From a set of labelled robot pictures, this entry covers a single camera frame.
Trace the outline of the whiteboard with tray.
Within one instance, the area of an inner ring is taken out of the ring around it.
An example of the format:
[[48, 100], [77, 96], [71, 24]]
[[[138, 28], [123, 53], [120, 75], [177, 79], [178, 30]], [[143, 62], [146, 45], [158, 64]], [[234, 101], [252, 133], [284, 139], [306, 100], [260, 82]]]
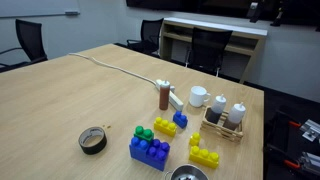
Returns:
[[0, 17], [79, 14], [78, 0], [0, 0]]

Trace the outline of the metal bowl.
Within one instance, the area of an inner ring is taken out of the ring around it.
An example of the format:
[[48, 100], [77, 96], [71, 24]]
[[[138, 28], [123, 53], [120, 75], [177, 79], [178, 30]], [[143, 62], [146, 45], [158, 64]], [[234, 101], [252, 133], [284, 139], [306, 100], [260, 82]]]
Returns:
[[184, 164], [164, 175], [164, 180], [209, 180], [208, 176], [198, 167]]

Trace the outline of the black office chair back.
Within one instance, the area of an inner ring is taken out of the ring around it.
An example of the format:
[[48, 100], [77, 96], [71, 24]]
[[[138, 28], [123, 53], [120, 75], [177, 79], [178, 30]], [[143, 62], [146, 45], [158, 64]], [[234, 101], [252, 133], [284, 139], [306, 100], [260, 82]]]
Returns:
[[140, 30], [140, 40], [127, 40], [129, 49], [151, 55], [159, 49], [160, 30], [163, 19], [143, 20]]

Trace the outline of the green toy brick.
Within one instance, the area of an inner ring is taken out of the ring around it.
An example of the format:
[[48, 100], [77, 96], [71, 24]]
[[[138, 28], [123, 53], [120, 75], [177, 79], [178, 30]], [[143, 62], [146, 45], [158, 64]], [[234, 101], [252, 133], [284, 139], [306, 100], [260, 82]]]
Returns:
[[154, 133], [151, 129], [145, 129], [143, 126], [137, 126], [134, 131], [134, 136], [147, 142], [151, 142], [154, 138]]

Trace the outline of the wooden crate holder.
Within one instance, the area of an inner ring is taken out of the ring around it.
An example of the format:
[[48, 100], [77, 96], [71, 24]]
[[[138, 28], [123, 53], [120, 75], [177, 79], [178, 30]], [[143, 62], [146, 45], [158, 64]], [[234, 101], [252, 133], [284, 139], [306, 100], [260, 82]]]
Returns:
[[216, 134], [232, 142], [239, 143], [243, 137], [242, 124], [239, 124], [235, 130], [230, 130], [225, 128], [223, 124], [225, 123], [229, 113], [224, 111], [220, 116], [217, 123], [212, 123], [208, 120], [209, 116], [212, 114], [210, 106], [207, 106], [201, 123], [201, 128], [210, 133]]

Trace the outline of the equipment with orange clamps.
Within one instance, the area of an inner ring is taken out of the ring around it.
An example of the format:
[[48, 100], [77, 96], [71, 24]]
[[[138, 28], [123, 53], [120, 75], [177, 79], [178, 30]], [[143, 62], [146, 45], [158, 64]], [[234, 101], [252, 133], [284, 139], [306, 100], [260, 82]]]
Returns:
[[264, 124], [263, 180], [319, 180], [303, 168], [304, 152], [319, 155], [319, 144], [302, 136], [303, 123], [301, 113], [282, 106]]

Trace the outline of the dark sauce squeeze bottle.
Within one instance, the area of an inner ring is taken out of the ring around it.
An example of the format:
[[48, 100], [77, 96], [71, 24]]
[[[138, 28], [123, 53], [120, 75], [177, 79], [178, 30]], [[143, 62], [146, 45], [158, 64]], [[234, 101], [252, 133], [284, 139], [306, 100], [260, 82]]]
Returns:
[[208, 121], [211, 123], [217, 123], [223, 113], [226, 106], [226, 98], [223, 94], [216, 96], [213, 104], [209, 110]]

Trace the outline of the black office chair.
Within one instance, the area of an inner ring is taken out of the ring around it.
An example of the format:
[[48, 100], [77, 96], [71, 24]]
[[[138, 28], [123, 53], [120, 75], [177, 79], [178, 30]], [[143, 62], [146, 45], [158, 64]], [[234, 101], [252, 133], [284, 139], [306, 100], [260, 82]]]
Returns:
[[23, 61], [12, 65], [1, 63], [1, 73], [48, 60], [43, 47], [41, 23], [16, 19], [15, 28], [20, 46], [2, 51], [1, 54], [22, 49], [28, 56], [29, 61]]
[[143, 20], [140, 30], [140, 40], [127, 40], [129, 49], [151, 55], [159, 49], [160, 30], [163, 19]]
[[217, 76], [231, 35], [230, 30], [209, 31], [194, 28], [191, 48], [185, 59], [186, 67]]

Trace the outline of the black office chair left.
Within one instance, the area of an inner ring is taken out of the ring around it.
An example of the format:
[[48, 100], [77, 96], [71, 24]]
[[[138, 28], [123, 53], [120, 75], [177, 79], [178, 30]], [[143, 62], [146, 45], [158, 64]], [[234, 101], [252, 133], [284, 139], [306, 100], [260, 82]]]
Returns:
[[1, 63], [1, 73], [48, 60], [43, 47], [41, 23], [16, 19], [15, 28], [20, 46], [2, 51], [1, 54], [22, 49], [28, 56], [29, 61], [23, 61], [12, 65]]

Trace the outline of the white mug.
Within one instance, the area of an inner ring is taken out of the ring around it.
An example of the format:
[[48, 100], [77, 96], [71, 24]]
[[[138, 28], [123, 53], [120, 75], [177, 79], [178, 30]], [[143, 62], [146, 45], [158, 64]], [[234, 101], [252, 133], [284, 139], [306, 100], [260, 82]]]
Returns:
[[202, 86], [193, 86], [190, 91], [189, 103], [193, 107], [201, 107], [205, 102], [208, 102], [211, 94]]

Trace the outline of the white power strip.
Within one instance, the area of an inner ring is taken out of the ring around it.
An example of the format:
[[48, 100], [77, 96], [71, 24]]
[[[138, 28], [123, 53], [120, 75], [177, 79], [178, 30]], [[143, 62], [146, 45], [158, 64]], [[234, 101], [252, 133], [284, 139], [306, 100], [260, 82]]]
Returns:
[[[160, 84], [162, 83], [161, 79], [156, 80], [156, 88], [160, 90]], [[184, 103], [172, 92], [169, 92], [169, 103], [177, 110], [182, 111]]]

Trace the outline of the yellow L-shaped toy brick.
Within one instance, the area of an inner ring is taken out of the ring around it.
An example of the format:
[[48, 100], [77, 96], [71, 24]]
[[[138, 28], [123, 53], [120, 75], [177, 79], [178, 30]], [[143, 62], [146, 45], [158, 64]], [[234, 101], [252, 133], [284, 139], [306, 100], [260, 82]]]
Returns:
[[194, 132], [190, 139], [189, 145], [191, 146], [189, 152], [189, 159], [193, 162], [199, 163], [206, 167], [217, 168], [219, 165], [220, 156], [216, 152], [210, 152], [207, 149], [201, 149], [199, 143], [201, 136], [198, 132]]

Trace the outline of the large blue toy brick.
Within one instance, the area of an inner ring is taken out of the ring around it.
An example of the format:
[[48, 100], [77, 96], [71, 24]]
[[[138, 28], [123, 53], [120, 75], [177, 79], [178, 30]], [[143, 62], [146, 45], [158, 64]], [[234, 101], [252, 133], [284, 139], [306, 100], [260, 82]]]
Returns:
[[163, 171], [170, 152], [170, 145], [153, 139], [150, 142], [133, 137], [129, 144], [130, 155], [133, 159], [143, 162], [157, 170]]

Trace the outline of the black tape roll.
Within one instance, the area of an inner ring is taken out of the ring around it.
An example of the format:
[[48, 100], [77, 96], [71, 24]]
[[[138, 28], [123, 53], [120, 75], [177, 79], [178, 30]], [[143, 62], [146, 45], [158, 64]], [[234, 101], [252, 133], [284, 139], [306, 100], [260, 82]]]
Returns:
[[101, 127], [90, 127], [81, 133], [78, 143], [85, 154], [97, 154], [107, 144], [105, 131]]

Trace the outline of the small blue toy brick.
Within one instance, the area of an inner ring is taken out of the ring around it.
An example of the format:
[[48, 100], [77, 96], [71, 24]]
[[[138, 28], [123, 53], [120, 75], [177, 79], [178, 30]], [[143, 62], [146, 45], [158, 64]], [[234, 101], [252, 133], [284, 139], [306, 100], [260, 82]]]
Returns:
[[185, 115], [182, 114], [181, 111], [177, 111], [173, 115], [173, 121], [180, 127], [180, 128], [185, 128], [188, 123], [188, 119]]

